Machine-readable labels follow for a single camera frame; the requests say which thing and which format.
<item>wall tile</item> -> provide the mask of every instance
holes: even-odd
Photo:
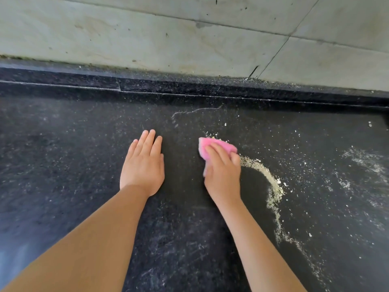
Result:
[[[75,0],[279,34],[295,30],[317,0]]]
[[[293,36],[389,52],[389,0],[319,0]]]
[[[389,91],[389,54],[289,38],[260,75],[267,81]]]
[[[248,77],[287,37],[63,0],[1,0],[0,54]]]

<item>wall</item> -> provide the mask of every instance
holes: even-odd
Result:
[[[0,0],[0,54],[389,91],[389,0]]]

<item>bare skin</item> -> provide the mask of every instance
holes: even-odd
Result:
[[[26,267],[2,292],[120,292],[147,199],[165,178],[162,137],[144,131],[128,150],[120,191]],[[235,240],[253,292],[305,291],[240,198],[240,158],[216,144],[205,186]]]

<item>sponge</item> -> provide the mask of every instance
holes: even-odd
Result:
[[[228,153],[228,155],[230,155],[231,152],[235,152],[235,153],[238,152],[238,149],[236,147],[234,147],[232,144],[229,144],[229,143],[222,141],[220,139],[200,137],[198,139],[198,152],[200,153],[200,156],[206,161],[209,160],[209,155],[205,151],[205,147],[209,146],[211,143],[216,143],[216,144],[220,145],[222,148],[225,149],[225,151]]]

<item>left hand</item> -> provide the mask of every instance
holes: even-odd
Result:
[[[163,154],[161,154],[162,136],[154,141],[155,130],[143,131],[139,140],[129,146],[120,175],[120,189],[125,186],[139,186],[147,196],[152,196],[161,187],[165,179]]]

